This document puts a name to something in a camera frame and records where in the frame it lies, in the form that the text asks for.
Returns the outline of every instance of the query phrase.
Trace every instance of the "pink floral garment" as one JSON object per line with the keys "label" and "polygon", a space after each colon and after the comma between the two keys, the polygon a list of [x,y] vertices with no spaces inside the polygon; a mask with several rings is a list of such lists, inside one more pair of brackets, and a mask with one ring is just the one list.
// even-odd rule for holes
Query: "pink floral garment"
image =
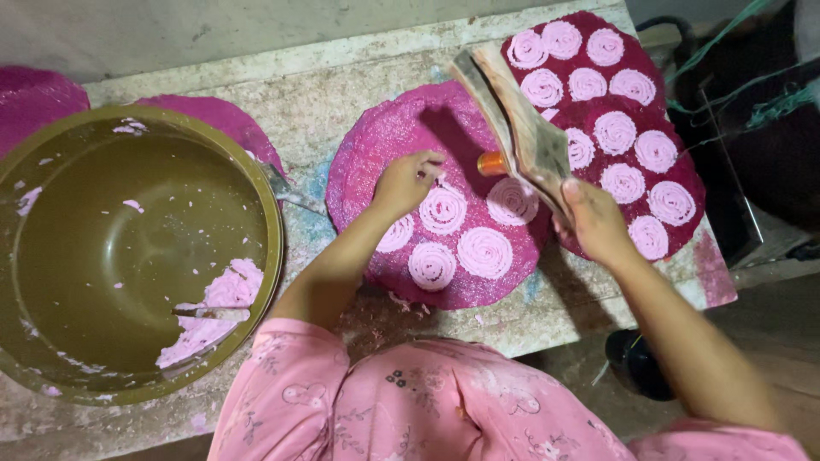
{"label": "pink floral garment", "polygon": [[630,445],[561,383],[490,347],[417,341],[349,368],[330,332],[277,318],[234,380],[208,459],[808,460],[789,436],[692,420]]}

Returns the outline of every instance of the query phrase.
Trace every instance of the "dirty surface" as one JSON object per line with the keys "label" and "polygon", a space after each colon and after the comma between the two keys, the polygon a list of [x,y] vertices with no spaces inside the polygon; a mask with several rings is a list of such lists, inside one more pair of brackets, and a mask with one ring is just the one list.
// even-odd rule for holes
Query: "dirty surface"
{"label": "dirty surface", "polygon": [[[127,103],[158,92],[226,99],[254,117],[271,138],[295,187],[321,198],[330,160],[362,111],[420,84],[448,80],[447,63],[464,44],[500,44],[521,29],[581,9],[634,34],[622,0],[583,0],[136,75],[86,89],[93,105]],[[279,292],[335,237],[328,218],[290,203],[284,204],[283,218],[287,250]],[[695,254],[700,239],[711,239],[706,219],[695,236],[656,267],[703,309],[709,306],[704,281],[727,273],[719,255]],[[696,264],[697,258],[707,260]],[[352,358],[432,335],[482,341],[518,356],[634,325],[613,279],[555,242],[547,243],[538,270],[494,305],[429,314],[421,305],[402,310],[384,291],[362,287],[338,327]],[[247,356],[246,344],[183,390],[107,409],[62,403],[1,375],[0,449],[9,459],[103,459],[213,431],[221,401]]]}

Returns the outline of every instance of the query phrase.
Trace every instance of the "pink swirl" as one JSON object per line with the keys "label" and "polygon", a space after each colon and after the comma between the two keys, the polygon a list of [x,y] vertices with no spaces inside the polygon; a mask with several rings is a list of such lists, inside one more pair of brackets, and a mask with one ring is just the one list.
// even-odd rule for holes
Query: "pink swirl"
{"label": "pink swirl", "polygon": [[607,112],[598,117],[592,130],[601,150],[609,155],[621,155],[629,150],[637,133],[635,122],[620,111]]}
{"label": "pink swirl", "polygon": [[601,189],[609,192],[621,205],[635,202],[646,191],[644,175],[626,163],[614,163],[601,174]]}
{"label": "pink swirl", "polygon": [[551,122],[553,120],[553,117],[558,115],[558,112],[558,109],[544,109],[544,111],[541,113],[541,116],[544,118],[544,120]]}
{"label": "pink swirl", "polygon": [[501,232],[473,227],[458,239],[458,261],[474,276],[499,279],[513,264],[513,247]]}
{"label": "pink swirl", "polygon": [[677,146],[662,131],[649,130],[635,141],[635,156],[647,170],[665,173],[677,160]]}
{"label": "pink swirl", "polygon": [[490,216],[505,226],[524,226],[538,212],[538,196],[529,185],[515,178],[504,178],[495,183],[487,194]]}
{"label": "pink swirl", "polygon": [[467,201],[455,189],[437,187],[421,202],[418,216],[428,231],[438,235],[450,235],[464,223],[467,216]]}
{"label": "pink swirl", "polygon": [[644,106],[649,106],[656,92],[655,83],[649,77],[632,69],[618,72],[609,81],[609,93],[635,99]]}
{"label": "pink swirl", "polygon": [[586,168],[595,156],[595,144],[583,131],[567,128],[567,153],[571,170]]}
{"label": "pink swirl", "polygon": [[538,67],[544,64],[548,57],[541,37],[532,29],[515,34],[510,42],[510,48],[507,48],[507,59],[519,69]]}
{"label": "pink swirl", "polygon": [[578,54],[581,47],[581,32],[566,21],[552,21],[541,30],[541,39],[550,56],[569,59]]}
{"label": "pink swirl", "polygon": [[410,237],[412,237],[413,220],[412,216],[404,215],[394,222],[387,230],[384,237],[381,238],[379,244],[376,246],[376,251],[379,253],[390,253],[402,248],[408,244]]}
{"label": "pink swirl", "polygon": [[537,69],[521,82],[521,91],[530,102],[539,107],[552,107],[563,98],[563,84],[554,72]]}
{"label": "pink swirl", "polygon": [[649,192],[649,210],[673,226],[686,224],[695,216],[695,201],[688,190],[672,181],[661,181]]}
{"label": "pink swirl", "polygon": [[426,291],[438,291],[449,285],[456,273],[456,258],[442,244],[425,242],[412,249],[408,259],[412,280]]}
{"label": "pink swirl", "polygon": [[669,251],[669,234],[655,217],[635,218],[629,225],[629,236],[638,252],[650,261],[663,258]]}
{"label": "pink swirl", "polygon": [[586,55],[599,66],[611,66],[623,57],[623,39],[612,29],[598,29],[586,42]]}
{"label": "pink swirl", "polygon": [[569,75],[569,94],[573,101],[589,101],[607,93],[607,80],[600,72],[580,67]]}

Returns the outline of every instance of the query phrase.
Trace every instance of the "round pink mat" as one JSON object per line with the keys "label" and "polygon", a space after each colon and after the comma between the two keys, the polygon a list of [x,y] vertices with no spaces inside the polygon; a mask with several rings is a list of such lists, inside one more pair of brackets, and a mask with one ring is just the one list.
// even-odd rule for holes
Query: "round pink mat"
{"label": "round pink mat", "polygon": [[[460,84],[424,85],[362,114],[330,165],[326,191],[330,217],[343,231],[371,202],[376,181],[390,160],[423,149],[446,155],[441,165],[446,172],[444,181],[467,201],[464,223],[452,234],[438,235],[423,226],[418,210],[413,211],[409,215],[414,229],[410,240],[393,252],[376,252],[367,268],[367,279],[401,298],[437,308],[492,304],[535,270],[550,233],[549,209],[539,207],[526,226],[503,226],[490,216],[487,194],[506,176],[485,178],[478,173],[478,156],[498,148],[484,117]],[[416,245],[436,242],[457,255],[460,237],[476,227],[489,227],[509,240],[513,264],[503,276],[473,276],[459,263],[452,281],[442,290],[425,291],[413,282],[408,258]]]}

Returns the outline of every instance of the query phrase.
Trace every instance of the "white wall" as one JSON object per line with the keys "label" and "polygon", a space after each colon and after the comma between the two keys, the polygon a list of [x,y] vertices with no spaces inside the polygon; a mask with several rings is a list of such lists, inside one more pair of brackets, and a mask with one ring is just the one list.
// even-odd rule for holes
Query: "white wall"
{"label": "white wall", "polygon": [[[555,0],[0,0],[0,64],[80,83]],[[734,16],[747,0],[627,0],[636,23]]]}

